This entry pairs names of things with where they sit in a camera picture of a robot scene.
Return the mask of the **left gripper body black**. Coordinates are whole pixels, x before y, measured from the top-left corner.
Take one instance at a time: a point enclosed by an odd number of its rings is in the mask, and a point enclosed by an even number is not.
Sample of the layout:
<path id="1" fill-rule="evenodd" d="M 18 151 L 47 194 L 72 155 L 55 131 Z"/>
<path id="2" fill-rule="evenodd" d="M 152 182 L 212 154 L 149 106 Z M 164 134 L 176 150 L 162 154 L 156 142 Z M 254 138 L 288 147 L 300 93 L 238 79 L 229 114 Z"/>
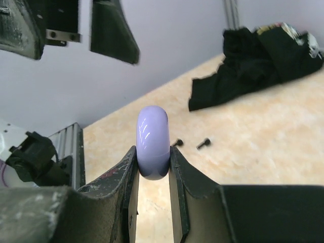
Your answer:
<path id="1" fill-rule="evenodd" d="M 35 1 L 36 46 L 79 43 L 78 11 L 79 1 Z"/>

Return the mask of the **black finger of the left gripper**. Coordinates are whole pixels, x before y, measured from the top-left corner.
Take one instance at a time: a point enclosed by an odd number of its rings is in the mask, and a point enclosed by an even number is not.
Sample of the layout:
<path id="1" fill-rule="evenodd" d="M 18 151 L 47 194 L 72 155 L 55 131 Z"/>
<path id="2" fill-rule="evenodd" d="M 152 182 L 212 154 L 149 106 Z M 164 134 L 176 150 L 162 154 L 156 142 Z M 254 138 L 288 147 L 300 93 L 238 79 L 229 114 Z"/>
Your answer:
<path id="1" fill-rule="evenodd" d="M 39 60 L 45 43 L 45 1 L 1 1 L 1 50 Z"/>
<path id="2" fill-rule="evenodd" d="M 132 65 L 139 63 L 140 50 L 119 0 L 92 1 L 90 51 Z"/>

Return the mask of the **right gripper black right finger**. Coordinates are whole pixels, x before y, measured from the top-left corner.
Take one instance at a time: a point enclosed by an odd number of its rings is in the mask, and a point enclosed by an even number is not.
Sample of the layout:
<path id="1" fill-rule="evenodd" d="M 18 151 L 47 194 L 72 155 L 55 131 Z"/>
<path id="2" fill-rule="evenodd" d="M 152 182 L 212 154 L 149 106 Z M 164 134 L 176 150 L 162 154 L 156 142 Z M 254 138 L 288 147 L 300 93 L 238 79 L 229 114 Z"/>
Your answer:
<path id="1" fill-rule="evenodd" d="M 174 242 L 323 242 L 320 185 L 218 184 L 171 148 Z"/>

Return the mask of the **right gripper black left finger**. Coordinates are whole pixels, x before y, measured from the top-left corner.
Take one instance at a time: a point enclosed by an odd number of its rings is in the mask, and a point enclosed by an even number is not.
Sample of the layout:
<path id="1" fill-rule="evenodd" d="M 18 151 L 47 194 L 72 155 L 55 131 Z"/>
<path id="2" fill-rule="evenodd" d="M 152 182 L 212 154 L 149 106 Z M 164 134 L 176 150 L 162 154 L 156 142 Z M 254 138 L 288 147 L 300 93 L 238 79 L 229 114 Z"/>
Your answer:
<path id="1" fill-rule="evenodd" d="M 1 189 L 1 242 L 134 242 L 136 147 L 92 182 Z"/>

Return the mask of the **purple round charging case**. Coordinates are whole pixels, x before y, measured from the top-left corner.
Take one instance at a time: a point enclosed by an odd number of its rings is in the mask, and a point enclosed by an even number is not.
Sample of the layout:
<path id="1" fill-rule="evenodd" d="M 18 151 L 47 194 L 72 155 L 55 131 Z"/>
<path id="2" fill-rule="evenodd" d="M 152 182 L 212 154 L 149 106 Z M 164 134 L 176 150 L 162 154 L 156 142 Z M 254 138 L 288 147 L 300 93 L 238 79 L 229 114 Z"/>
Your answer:
<path id="1" fill-rule="evenodd" d="M 136 150 L 140 174 L 160 180 L 170 166 L 170 132 L 166 111 L 156 105 L 142 108 L 136 125 Z"/>

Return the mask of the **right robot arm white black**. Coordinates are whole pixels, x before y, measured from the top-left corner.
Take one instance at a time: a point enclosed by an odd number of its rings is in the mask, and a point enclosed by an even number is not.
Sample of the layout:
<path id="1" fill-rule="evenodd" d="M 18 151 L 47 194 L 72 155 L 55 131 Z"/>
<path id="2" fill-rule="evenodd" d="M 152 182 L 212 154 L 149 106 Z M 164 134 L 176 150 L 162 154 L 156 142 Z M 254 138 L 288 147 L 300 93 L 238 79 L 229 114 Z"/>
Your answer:
<path id="1" fill-rule="evenodd" d="M 134 242 L 136 147 L 85 182 L 83 131 L 36 132 L 1 121 L 1 242 Z M 323 242 L 323 187 L 221 185 L 171 148 L 174 242 Z"/>

